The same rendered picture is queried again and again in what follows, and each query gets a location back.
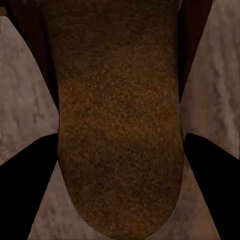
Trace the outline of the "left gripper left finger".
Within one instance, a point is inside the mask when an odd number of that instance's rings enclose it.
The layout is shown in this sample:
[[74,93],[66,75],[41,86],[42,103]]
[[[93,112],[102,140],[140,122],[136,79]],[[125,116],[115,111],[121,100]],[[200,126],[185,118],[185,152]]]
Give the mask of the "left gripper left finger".
[[0,165],[0,240],[28,240],[58,160],[57,135],[37,139]]

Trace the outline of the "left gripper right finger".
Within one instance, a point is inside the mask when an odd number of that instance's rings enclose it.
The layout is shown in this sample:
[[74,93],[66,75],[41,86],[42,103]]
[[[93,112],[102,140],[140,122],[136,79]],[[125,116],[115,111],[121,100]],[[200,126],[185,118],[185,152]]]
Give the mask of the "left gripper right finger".
[[184,152],[221,240],[240,240],[240,160],[192,133]]

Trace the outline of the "sandal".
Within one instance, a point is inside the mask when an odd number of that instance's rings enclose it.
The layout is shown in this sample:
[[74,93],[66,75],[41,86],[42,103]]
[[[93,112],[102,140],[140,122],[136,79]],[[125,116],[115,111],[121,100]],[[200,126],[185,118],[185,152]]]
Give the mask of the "sandal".
[[180,102],[213,0],[0,0],[59,113],[55,153],[80,217],[143,240],[173,213]]

